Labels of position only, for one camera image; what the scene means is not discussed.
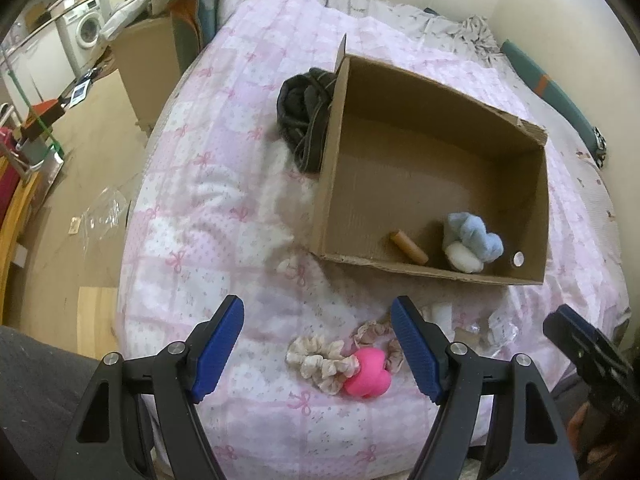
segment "metal screw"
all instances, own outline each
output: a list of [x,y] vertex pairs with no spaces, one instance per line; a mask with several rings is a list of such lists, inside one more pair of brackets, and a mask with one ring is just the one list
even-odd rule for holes
[[169,354],[172,355],[178,355],[181,354],[182,352],[184,352],[184,343],[182,341],[176,341],[174,343],[171,343],[168,347],[167,350],[169,352]]
[[451,351],[455,355],[464,355],[468,350],[464,343],[459,343],[457,341],[455,343],[451,343],[451,346],[449,348],[451,348]]
[[111,352],[104,356],[104,358],[102,359],[102,362],[106,365],[111,366],[116,364],[119,358],[120,356],[116,352]]
[[516,362],[521,366],[529,366],[531,364],[531,357],[526,354],[516,355]]

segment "light blue fabric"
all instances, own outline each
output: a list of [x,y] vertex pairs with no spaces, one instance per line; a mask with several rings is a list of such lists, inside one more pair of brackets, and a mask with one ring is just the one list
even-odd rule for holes
[[482,219],[471,213],[447,215],[442,249],[444,250],[457,240],[462,242],[482,263],[490,264],[504,252],[500,237],[495,233],[487,233]]

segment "pink patchwork bedsheet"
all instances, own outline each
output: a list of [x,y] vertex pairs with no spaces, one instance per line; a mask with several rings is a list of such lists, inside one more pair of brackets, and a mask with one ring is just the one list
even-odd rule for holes
[[[348,50],[437,79],[522,118],[493,69],[423,48],[372,18],[315,0],[248,0],[200,57],[168,110],[127,234],[118,302],[127,358],[155,354],[236,294],[246,322],[198,413],[230,479],[376,478],[408,469],[436,414],[405,365],[375,400],[330,397],[285,364],[290,341],[348,339],[394,297],[453,304],[454,325],[507,309],[520,331],[503,349],[531,355],[548,386],[567,360],[542,335],[561,303],[606,331],[619,310],[580,195],[549,141],[549,251],[541,286],[485,286],[325,263],[305,245],[315,178],[300,174],[276,128],[282,82],[331,70]],[[425,120],[428,120],[425,106]],[[489,399],[476,437],[486,434]]]

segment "washing machine door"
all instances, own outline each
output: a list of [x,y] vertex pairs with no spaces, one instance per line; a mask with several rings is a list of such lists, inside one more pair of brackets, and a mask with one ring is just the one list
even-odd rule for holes
[[88,12],[78,23],[76,28],[76,41],[82,48],[93,48],[98,42],[98,34],[100,33],[101,16],[98,12]]

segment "washing machine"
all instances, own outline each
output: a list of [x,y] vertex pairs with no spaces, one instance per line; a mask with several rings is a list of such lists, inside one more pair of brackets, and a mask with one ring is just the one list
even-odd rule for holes
[[98,35],[104,26],[100,0],[87,0],[56,20],[60,40],[76,77],[84,75],[102,55]]

